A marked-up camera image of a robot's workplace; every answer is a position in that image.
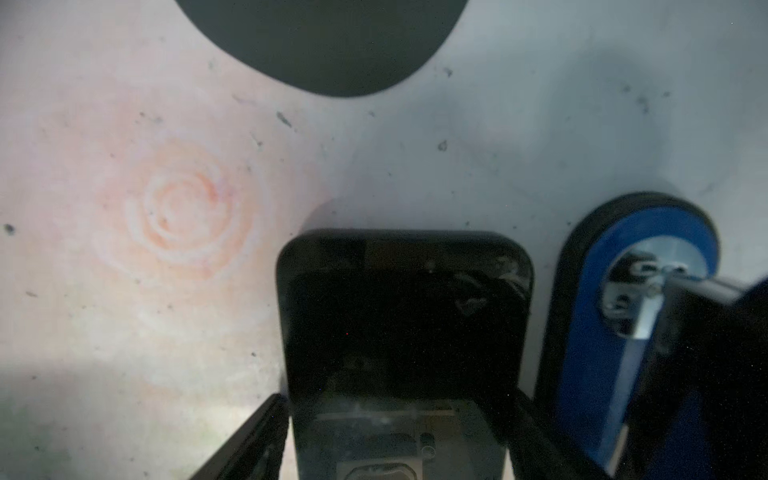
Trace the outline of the black phone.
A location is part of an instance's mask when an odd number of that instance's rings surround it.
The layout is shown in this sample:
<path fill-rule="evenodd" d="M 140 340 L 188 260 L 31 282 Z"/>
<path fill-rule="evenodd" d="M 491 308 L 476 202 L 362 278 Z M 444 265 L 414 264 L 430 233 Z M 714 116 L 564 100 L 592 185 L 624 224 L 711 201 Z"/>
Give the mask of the black phone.
<path fill-rule="evenodd" d="M 488 232 L 315 230 L 276 288 L 302 479 L 500 479 L 533 266 Z"/>

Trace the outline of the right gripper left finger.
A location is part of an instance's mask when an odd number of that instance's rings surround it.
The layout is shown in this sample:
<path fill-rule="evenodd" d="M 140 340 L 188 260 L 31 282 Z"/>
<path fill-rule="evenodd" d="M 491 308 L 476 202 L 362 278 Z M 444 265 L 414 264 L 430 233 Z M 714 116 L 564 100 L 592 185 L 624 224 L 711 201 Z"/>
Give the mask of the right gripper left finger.
<path fill-rule="evenodd" d="M 287 398 L 272 394 L 191 479 L 277 480 L 289 418 Z"/>

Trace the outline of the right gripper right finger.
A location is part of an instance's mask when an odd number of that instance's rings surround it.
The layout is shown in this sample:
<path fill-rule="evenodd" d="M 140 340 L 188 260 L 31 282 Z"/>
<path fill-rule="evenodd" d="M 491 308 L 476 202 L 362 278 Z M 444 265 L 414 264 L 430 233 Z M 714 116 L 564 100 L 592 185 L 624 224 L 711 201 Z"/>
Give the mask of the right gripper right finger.
<path fill-rule="evenodd" d="M 508 416 L 508 446 L 516 479 L 610 479 L 520 390 L 511 395 Z"/>

